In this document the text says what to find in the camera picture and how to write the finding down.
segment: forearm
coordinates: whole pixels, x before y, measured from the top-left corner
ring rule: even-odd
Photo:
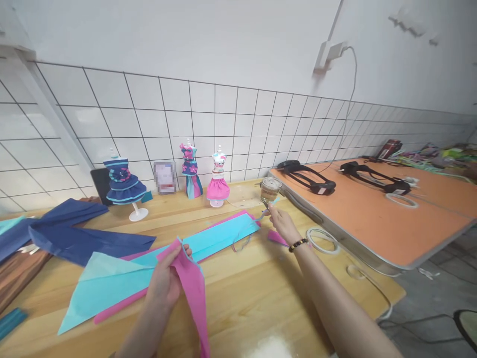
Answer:
[[[158,349],[170,308],[145,306],[115,358],[149,358]]]
[[[307,245],[295,256],[320,319],[340,357],[401,357],[392,342]]]

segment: hand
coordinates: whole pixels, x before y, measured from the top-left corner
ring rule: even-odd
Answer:
[[[271,215],[270,221],[273,227],[277,229],[278,233],[288,245],[292,245],[302,238],[292,218],[285,210],[280,210],[272,204],[269,204],[268,212]]]
[[[192,250],[188,244],[184,245],[184,249],[189,257],[192,257]],[[164,259],[156,265],[151,283],[149,284],[148,293],[146,294],[146,305],[152,307],[153,311],[157,309],[172,310],[182,289],[179,275],[174,267],[170,264],[179,255],[182,247],[177,247],[169,253]]]

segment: scissors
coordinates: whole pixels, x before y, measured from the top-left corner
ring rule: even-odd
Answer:
[[[268,201],[266,201],[264,198],[260,198],[260,199],[262,200],[263,205],[265,205],[265,207],[268,210]]]

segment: white stand base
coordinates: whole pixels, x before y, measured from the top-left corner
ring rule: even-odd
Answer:
[[[131,214],[129,214],[129,220],[139,221],[144,219],[148,214],[149,214],[149,210],[144,208],[134,210]]]
[[[221,207],[222,205],[224,205],[223,200],[210,200],[211,207]]]

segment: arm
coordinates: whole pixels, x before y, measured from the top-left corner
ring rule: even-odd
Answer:
[[[184,249],[189,256],[192,255],[189,245],[184,245]],[[149,358],[158,349],[181,292],[179,276],[174,268],[169,267],[180,250],[182,247],[176,248],[154,269],[144,307],[121,349],[116,353],[116,358]]]
[[[270,205],[270,221],[283,239],[302,239],[286,211]],[[308,245],[294,251],[309,294],[340,358],[402,357],[397,348],[368,316]]]

